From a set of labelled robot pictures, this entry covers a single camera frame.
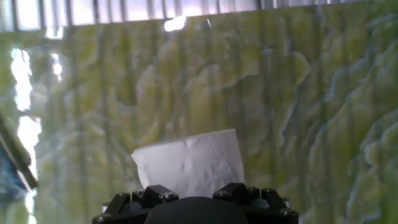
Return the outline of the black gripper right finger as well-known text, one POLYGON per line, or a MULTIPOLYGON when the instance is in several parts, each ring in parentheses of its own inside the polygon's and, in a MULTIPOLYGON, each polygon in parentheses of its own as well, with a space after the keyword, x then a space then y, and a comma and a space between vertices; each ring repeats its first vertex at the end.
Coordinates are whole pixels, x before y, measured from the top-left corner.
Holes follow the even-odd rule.
POLYGON ((213 198, 227 203, 222 207, 231 223, 299 224, 299 214, 291 209, 290 201, 274 189, 232 182, 217 190, 213 198))

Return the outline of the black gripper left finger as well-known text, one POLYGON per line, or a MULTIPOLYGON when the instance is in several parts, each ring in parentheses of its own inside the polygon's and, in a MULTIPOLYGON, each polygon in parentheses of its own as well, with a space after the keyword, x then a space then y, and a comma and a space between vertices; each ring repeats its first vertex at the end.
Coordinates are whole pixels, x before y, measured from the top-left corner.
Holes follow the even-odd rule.
POLYGON ((91 223, 144 223, 154 207, 178 199, 177 193, 162 185, 150 185, 131 193, 121 192, 103 204, 101 213, 91 223))

